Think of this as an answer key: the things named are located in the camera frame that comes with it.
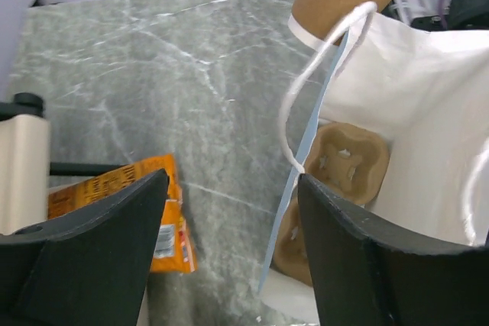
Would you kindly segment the light blue paper bag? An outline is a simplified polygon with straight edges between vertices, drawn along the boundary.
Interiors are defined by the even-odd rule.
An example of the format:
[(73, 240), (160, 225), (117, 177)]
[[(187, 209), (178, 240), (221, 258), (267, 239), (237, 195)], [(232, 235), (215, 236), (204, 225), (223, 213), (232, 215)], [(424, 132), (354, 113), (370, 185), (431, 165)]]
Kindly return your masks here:
[(488, 33), (419, 31), (365, 2), (331, 29), (288, 88), (278, 128), (291, 171), (258, 291), (265, 305), (313, 324), (313, 285), (284, 275), (273, 255), (317, 130), (330, 123), (387, 143), (379, 193), (358, 206), (428, 237), (488, 248)]

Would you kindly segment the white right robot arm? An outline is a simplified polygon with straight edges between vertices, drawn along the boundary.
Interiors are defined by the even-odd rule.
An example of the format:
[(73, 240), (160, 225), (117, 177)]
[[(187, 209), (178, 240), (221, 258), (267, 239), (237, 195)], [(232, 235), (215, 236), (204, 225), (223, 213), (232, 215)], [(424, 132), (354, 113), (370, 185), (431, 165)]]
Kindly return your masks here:
[(414, 18), (421, 31), (488, 30), (488, 0), (438, 0), (435, 15)]

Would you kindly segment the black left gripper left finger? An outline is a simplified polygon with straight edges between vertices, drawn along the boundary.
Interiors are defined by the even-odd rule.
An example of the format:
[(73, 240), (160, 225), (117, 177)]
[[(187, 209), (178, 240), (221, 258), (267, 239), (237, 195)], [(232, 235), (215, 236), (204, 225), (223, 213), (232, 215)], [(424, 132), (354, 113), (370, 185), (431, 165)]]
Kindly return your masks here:
[(134, 325), (169, 179), (123, 190), (1, 238), (3, 325)]

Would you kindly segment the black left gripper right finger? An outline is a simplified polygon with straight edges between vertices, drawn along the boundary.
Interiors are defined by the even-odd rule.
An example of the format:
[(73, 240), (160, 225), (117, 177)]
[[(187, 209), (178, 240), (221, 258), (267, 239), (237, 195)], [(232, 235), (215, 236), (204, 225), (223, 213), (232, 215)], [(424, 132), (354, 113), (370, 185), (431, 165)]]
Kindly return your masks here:
[(322, 325), (486, 325), (488, 248), (410, 231), (311, 175), (298, 183)]

